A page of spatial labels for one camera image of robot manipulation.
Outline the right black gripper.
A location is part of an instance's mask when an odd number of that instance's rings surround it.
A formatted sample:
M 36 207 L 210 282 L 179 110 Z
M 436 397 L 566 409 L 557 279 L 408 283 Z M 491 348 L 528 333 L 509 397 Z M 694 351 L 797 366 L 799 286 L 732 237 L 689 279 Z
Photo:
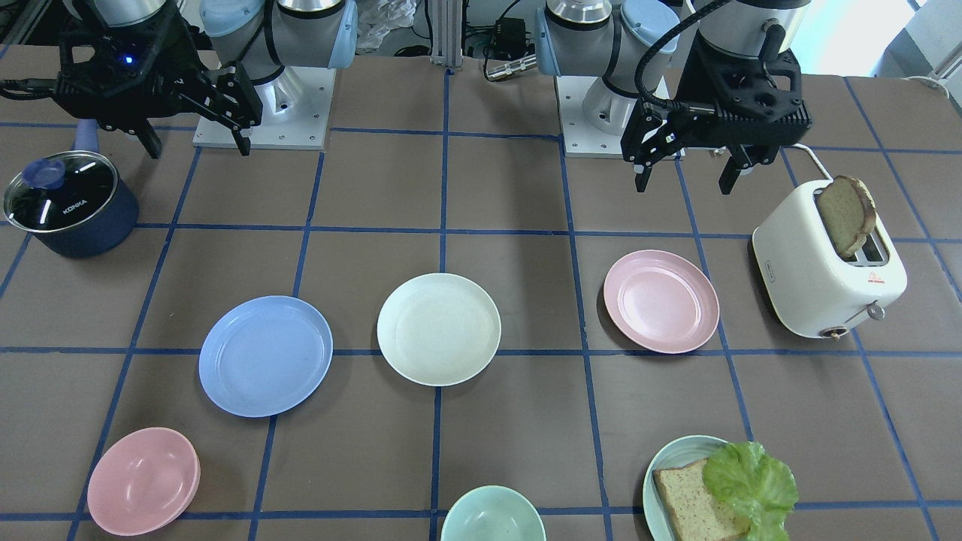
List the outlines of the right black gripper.
M 207 68 L 182 15 L 152 15 L 101 33 L 73 26 L 59 45 L 53 100 L 76 119 L 133 130 L 151 159 L 162 156 L 151 119 L 199 114 L 230 130 L 241 156 L 250 156 L 250 128 L 262 121 L 262 102 L 243 66 Z

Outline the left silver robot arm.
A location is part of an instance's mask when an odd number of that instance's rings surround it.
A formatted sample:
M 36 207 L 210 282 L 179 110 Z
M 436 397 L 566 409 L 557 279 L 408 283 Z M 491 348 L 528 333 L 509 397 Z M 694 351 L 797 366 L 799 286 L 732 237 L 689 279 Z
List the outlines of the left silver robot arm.
M 643 192 L 654 165 L 689 147 L 724 148 L 718 179 L 737 179 L 798 143 L 813 120 L 791 52 L 807 1 L 707 1 L 681 20 L 660 1 L 547 1 L 538 68 L 589 76 L 622 100 L 604 128 L 621 138 Z

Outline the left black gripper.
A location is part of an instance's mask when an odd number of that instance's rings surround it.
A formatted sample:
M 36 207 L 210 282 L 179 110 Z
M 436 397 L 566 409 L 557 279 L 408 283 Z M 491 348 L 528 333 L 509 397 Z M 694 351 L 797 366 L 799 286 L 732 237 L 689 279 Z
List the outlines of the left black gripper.
M 634 164 L 635 187 L 646 191 L 653 164 L 688 147 L 726 147 L 718 187 L 730 195 L 774 147 L 798 143 L 813 125 L 803 100 L 800 66 L 767 33 L 752 57 L 735 57 L 695 35 L 673 102 L 666 110 L 640 100 L 622 135 L 622 157 Z

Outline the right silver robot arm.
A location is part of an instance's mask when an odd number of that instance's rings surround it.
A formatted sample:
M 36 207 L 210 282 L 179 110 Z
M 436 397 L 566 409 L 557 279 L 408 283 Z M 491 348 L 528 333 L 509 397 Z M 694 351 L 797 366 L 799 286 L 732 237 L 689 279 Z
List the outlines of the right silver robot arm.
M 76 119 L 133 134 L 153 158 L 162 145 L 150 120 L 188 112 L 226 128 L 247 156 L 245 131 L 283 105 L 268 101 L 269 83 L 291 66 L 347 68 L 356 50 L 354 1 L 203 1 L 217 69 L 201 61 L 175 1 L 76 1 L 74 9 L 52 99 Z

